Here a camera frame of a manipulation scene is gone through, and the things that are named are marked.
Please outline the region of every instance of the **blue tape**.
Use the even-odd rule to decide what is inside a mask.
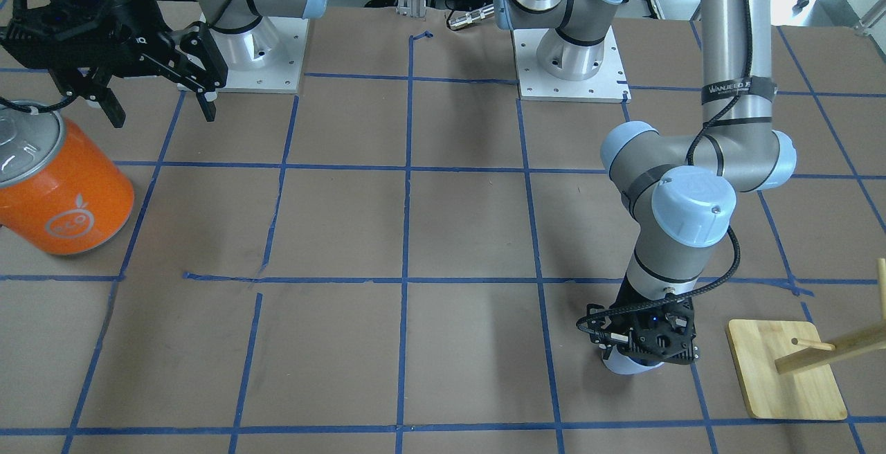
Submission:
[[[806,76],[806,70],[804,70],[803,66],[800,65],[800,60],[797,58],[797,54],[794,54],[794,48],[791,47],[787,35],[784,34],[781,26],[776,26],[776,29],[778,30],[779,35],[781,35],[781,40],[784,42],[785,47],[788,48],[788,53],[790,54],[791,59],[794,59],[794,63],[795,65],[797,65],[797,70],[799,70],[800,75],[803,76],[803,82],[806,83],[806,87],[809,88],[809,91],[813,94],[813,99],[815,100],[816,106],[819,107],[819,111],[820,113],[822,113],[822,117],[824,117],[825,123],[828,124],[828,129],[830,130],[833,139],[836,141],[836,145],[838,145],[838,147],[840,148],[840,152],[842,152],[842,157],[845,158],[846,164],[849,165],[852,174],[854,176],[858,176],[858,171],[856,170],[855,165],[852,163],[848,151],[846,151],[845,146],[840,140],[840,136],[838,135],[838,133],[836,133],[836,129],[833,126],[830,117],[828,117],[828,113],[825,111],[822,100],[819,99],[819,96],[816,94],[815,89],[813,88],[813,83],[811,83],[808,76]],[[870,193],[867,192],[867,187],[861,179],[858,179],[858,187],[861,188],[861,193],[864,194],[865,199],[867,199],[867,204],[870,205],[870,208],[874,212],[874,216],[876,217],[877,222],[880,223],[880,229],[882,229],[883,232],[886,233],[886,223],[884,223],[883,217],[882,215],[880,215],[880,211],[877,209],[876,203],[874,203],[874,200],[871,198]]]
[[[696,44],[698,44],[698,49],[702,49],[702,37],[698,34],[698,28],[696,28],[696,22],[690,21],[689,27],[692,28],[692,35],[696,37]]]
[[[624,122],[631,121],[631,114],[627,111],[627,94],[621,95],[621,113],[624,114]]]
[[[274,215],[271,218],[271,224],[268,227],[268,239],[265,240],[265,253],[262,256],[262,267],[259,268],[259,274],[265,271],[271,261],[271,249],[274,246],[274,234],[276,232],[276,220],[280,214],[280,201],[282,201],[282,189],[286,181],[286,161],[289,158],[290,146],[292,144],[292,134],[295,132],[295,120],[298,116],[298,96],[292,98],[292,110],[289,116],[289,128],[286,131],[286,140],[284,148],[282,148],[282,158],[280,161],[280,174],[278,177],[278,198],[274,204]]]
[[[692,381],[696,384],[696,394],[698,394],[698,405],[702,409],[702,417],[705,420],[705,431],[708,433],[708,442],[711,442],[711,454],[718,454],[717,439],[714,437],[714,429],[711,425],[711,414],[708,413],[708,403],[705,400],[705,391],[702,388],[702,379],[698,374],[696,363],[689,365],[692,369]]]
[[[80,396],[77,398],[77,406],[73,409],[73,416],[69,431],[64,436],[64,444],[62,445],[61,454],[69,454],[73,436],[75,436],[77,426],[80,423],[80,416],[83,414],[83,406],[86,404],[86,397],[89,394],[89,388],[92,386],[92,378],[96,375],[98,367],[98,356],[101,354],[102,346],[105,343],[105,335],[107,335],[108,326],[111,324],[111,315],[114,314],[114,303],[117,300],[118,283],[111,284],[111,290],[108,293],[107,308],[105,308],[105,319],[102,321],[102,328],[98,332],[95,349],[92,351],[92,359],[89,359],[89,368],[86,370],[86,377],[83,379],[83,386],[80,388]]]
[[[541,274],[541,249],[539,233],[535,222],[535,202],[532,199],[532,177],[529,173],[529,150],[526,145],[526,130],[523,125],[523,105],[516,99],[516,122],[520,132],[520,151],[523,157],[523,180],[526,185],[526,204],[529,211],[529,231],[532,234],[532,261],[535,263],[535,282],[538,286],[539,310],[541,312],[541,336],[545,345],[545,362],[548,366],[548,387],[551,394],[551,408],[554,415],[554,431],[557,435],[557,452],[564,454],[563,429],[560,427],[560,397],[557,394],[557,375],[554,372],[554,355],[551,351],[550,328],[548,328],[548,307],[545,303],[545,285]]]
[[[233,431],[230,433],[228,454],[237,452],[237,438],[239,436],[240,422],[243,419],[243,407],[246,405],[246,389],[249,388],[249,374],[253,368],[253,354],[255,352],[255,338],[259,332],[259,319],[262,316],[261,293],[255,294],[255,308],[253,309],[253,324],[249,330],[249,343],[246,347],[246,362],[243,364],[243,378],[240,379],[240,394],[237,396],[237,412],[234,413]]]

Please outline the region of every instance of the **silver metal cylinder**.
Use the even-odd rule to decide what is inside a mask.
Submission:
[[[743,76],[747,53],[743,1],[702,0],[703,83],[705,85],[739,79]],[[750,0],[750,23],[753,45],[750,74],[771,78],[770,0]],[[718,100],[706,104],[703,107],[705,122],[727,106],[728,102],[729,100]],[[771,101],[757,96],[743,96],[721,120],[771,116]]]
[[[535,55],[539,64],[555,78],[583,81],[592,78],[604,60],[604,43],[579,46],[564,41],[551,28],[541,38]]]

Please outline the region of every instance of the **orange cylinder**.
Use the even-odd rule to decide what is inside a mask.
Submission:
[[[58,113],[0,110],[0,224],[54,255],[107,242],[132,213],[132,183]]]

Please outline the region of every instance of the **blue tape grid line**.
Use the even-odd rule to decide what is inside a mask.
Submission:
[[[785,47],[788,48],[788,53],[790,54],[791,59],[794,59],[794,63],[795,63],[795,65],[797,65],[797,70],[799,70],[800,75],[803,76],[803,82],[806,83],[806,87],[808,87],[809,91],[813,94],[813,99],[815,100],[817,107],[819,107],[819,111],[822,112],[822,117],[825,119],[825,123],[828,124],[828,129],[830,130],[830,133],[833,136],[833,139],[836,141],[836,145],[838,145],[838,147],[840,148],[840,152],[842,152],[842,157],[845,158],[846,164],[849,165],[849,168],[850,168],[852,174],[855,177],[857,177],[856,180],[858,182],[858,187],[861,188],[861,193],[864,194],[865,199],[867,199],[868,205],[870,205],[871,210],[874,212],[874,216],[877,218],[877,221],[879,221],[880,229],[882,229],[883,232],[886,233],[886,223],[884,223],[883,217],[882,217],[882,215],[880,215],[880,211],[877,209],[877,205],[874,204],[874,200],[871,199],[870,193],[867,192],[867,186],[865,186],[864,181],[862,179],[858,179],[858,171],[855,169],[855,165],[852,163],[852,160],[849,156],[849,152],[846,151],[845,146],[842,144],[842,141],[840,140],[840,136],[838,135],[838,133],[836,133],[836,129],[833,126],[833,123],[831,122],[830,117],[828,117],[828,112],[825,111],[825,107],[822,104],[822,100],[819,99],[819,95],[817,94],[817,92],[813,88],[813,83],[811,83],[809,81],[808,76],[806,76],[806,70],[804,70],[803,66],[800,65],[800,60],[797,58],[797,54],[794,54],[794,48],[791,47],[790,41],[788,41],[788,37],[787,37],[787,35],[784,34],[784,31],[781,29],[781,26],[776,26],[776,29],[778,29],[778,33],[779,33],[779,35],[781,35],[781,40],[784,42]]]
[[[415,41],[423,38],[434,37],[430,31],[425,30],[418,35],[409,35],[409,76],[407,81],[406,95],[406,171],[403,187],[403,251],[401,266],[401,279],[399,290],[399,347],[397,352],[397,431],[395,436],[395,453],[403,452],[403,424],[406,409],[406,323],[408,320],[408,294],[409,283],[409,212],[410,196],[412,192],[412,116],[413,94],[415,90]]]
[[[120,265],[120,273],[118,274],[118,280],[122,280],[124,274],[126,274],[127,267],[129,267],[129,260],[132,257],[132,252],[135,249],[136,240],[138,239],[139,231],[142,230],[142,223],[145,221],[145,212],[147,211],[148,204],[151,201],[151,196],[153,195],[154,186],[157,183],[157,177],[159,176],[159,172],[161,172],[161,161],[165,157],[165,152],[169,147],[169,141],[172,139],[173,132],[175,132],[175,124],[177,123],[178,116],[181,113],[181,105],[184,102],[184,93],[179,94],[178,103],[175,105],[175,111],[173,113],[172,119],[169,122],[169,129],[167,130],[167,135],[163,140],[163,146],[161,148],[161,153],[157,158],[157,165],[154,167],[154,172],[151,177],[151,183],[148,185],[147,192],[145,193],[145,198],[142,200],[142,208],[138,212],[138,218],[136,220],[136,224],[133,227],[132,236],[129,238],[129,245],[127,245],[126,255],[123,256],[123,263]],[[114,312],[114,300],[116,300],[117,296],[117,287],[118,283],[115,281],[111,284],[111,293],[108,295],[108,306],[107,311],[105,312],[105,321],[102,322],[102,329],[98,334],[98,339],[96,341],[95,349],[92,353],[92,359],[89,361],[89,369],[86,371],[86,377],[83,379],[83,386],[80,388],[80,396],[77,399],[77,406],[75,410],[73,410],[73,416],[71,417],[71,425],[69,426],[69,431],[67,431],[64,436],[64,444],[62,446],[61,454],[69,454],[71,450],[71,444],[73,443],[73,436],[77,431],[77,426],[80,423],[80,416],[83,413],[83,406],[86,404],[86,397],[89,394],[89,388],[92,385],[92,378],[95,376],[96,368],[98,366],[98,357],[101,355],[102,345],[105,342],[105,334],[107,334],[108,325],[111,322],[111,315]]]
[[[261,274],[266,267],[268,267],[268,263],[271,261],[271,249],[274,246],[274,233],[276,231],[276,220],[278,220],[278,215],[280,213],[280,201],[282,199],[282,189],[284,188],[284,184],[286,181],[286,160],[289,158],[290,146],[292,143],[292,133],[295,132],[295,119],[298,116],[298,96],[295,96],[292,100],[292,110],[289,116],[289,128],[286,131],[286,141],[284,142],[284,148],[282,148],[282,158],[280,161],[280,176],[278,177],[278,198],[276,199],[276,203],[274,205],[274,215],[271,218],[271,224],[268,227],[268,239],[265,242],[265,253],[262,256],[262,267],[259,268],[259,274]]]
[[[557,373],[554,371],[554,354],[551,350],[550,328],[548,328],[548,306],[545,303],[545,283],[541,275],[541,249],[539,233],[535,222],[535,202],[532,199],[532,175],[529,173],[529,151],[526,145],[526,130],[523,125],[523,104],[516,100],[516,120],[520,130],[520,148],[523,154],[523,180],[526,185],[526,204],[529,212],[529,230],[532,234],[532,258],[535,262],[535,282],[539,293],[539,309],[541,312],[541,334],[545,346],[545,362],[548,366],[548,387],[550,387],[551,407],[554,413],[554,432],[557,436],[558,454],[566,454],[563,442],[563,428],[560,426],[560,398],[557,394]]]
[[[237,452],[237,438],[240,435],[240,422],[243,419],[243,407],[246,405],[246,389],[249,388],[249,375],[253,369],[253,355],[255,352],[255,338],[259,332],[259,318],[262,316],[261,293],[255,294],[255,309],[253,310],[253,325],[249,330],[249,343],[246,346],[246,360],[243,364],[243,378],[240,379],[240,393],[237,395],[237,410],[234,413],[234,426],[230,433],[228,454]]]

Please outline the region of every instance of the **metal mounting plate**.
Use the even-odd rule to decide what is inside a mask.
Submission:
[[[218,92],[270,92],[297,94],[305,62],[309,19],[269,17],[286,46],[276,63],[256,70],[228,70],[228,81]]]
[[[600,70],[586,81],[566,81],[542,69],[535,50],[545,32],[547,29],[542,28],[514,30],[514,56],[522,100],[621,103],[627,96],[630,102],[631,90],[627,87],[612,28],[608,29],[604,39],[606,53]]]

